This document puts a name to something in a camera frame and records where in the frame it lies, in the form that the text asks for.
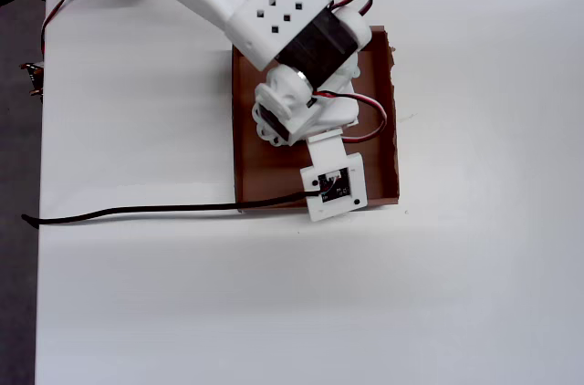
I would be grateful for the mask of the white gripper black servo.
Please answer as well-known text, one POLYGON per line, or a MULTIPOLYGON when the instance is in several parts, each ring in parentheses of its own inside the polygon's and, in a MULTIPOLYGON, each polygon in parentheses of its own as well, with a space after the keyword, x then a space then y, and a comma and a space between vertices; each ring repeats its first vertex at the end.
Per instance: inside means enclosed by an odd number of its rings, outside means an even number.
POLYGON ((274 146, 292 146, 309 136, 357 124, 359 105, 348 95, 359 75, 358 60, 348 59, 322 85, 342 96, 324 98, 315 94, 300 70, 276 65, 255 87, 252 117, 258 136, 274 146))

